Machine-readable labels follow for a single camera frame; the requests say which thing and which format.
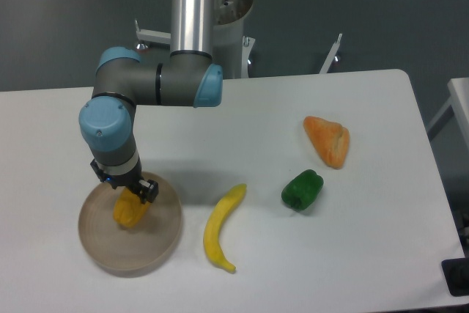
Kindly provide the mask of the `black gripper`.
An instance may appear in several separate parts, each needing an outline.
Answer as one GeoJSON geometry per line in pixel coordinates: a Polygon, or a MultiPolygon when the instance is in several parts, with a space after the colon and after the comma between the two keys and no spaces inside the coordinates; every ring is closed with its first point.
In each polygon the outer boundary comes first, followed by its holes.
{"type": "Polygon", "coordinates": [[[113,189],[126,187],[136,194],[142,204],[153,203],[159,194],[159,185],[154,180],[143,180],[141,164],[136,164],[129,172],[121,175],[109,174],[103,171],[98,162],[93,159],[90,163],[99,181],[108,183],[113,189]]]}

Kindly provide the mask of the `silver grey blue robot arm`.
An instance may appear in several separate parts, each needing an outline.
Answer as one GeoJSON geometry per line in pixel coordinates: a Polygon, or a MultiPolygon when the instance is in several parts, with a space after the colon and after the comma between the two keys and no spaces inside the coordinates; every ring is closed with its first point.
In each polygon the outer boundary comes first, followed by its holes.
{"type": "Polygon", "coordinates": [[[133,135],[136,108],[216,107],[221,103],[223,70],[213,63],[215,0],[172,0],[170,60],[144,67],[133,50],[104,51],[95,71],[92,98],[80,110],[81,135],[102,183],[120,186],[142,204],[154,202],[158,183],[145,180],[133,135]]]}

